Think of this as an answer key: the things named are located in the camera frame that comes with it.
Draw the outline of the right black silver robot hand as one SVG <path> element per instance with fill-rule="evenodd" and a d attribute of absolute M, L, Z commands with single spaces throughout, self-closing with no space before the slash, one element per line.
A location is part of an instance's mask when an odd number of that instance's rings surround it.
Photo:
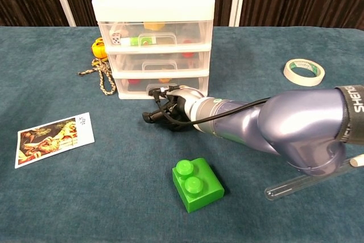
<path fill-rule="evenodd" d="M 188 126 L 170 121 L 167 116 L 177 122 L 190 122 L 190 112 L 193 104 L 204 98 L 199 90 L 185 85 L 151 88 L 148 95 L 152 96 L 155 102 L 160 102 L 161 98 L 165 98 L 167 102 L 154 112 L 143 112 L 143 120 L 146 123 L 158 123 L 170 131 L 183 131 Z"/>

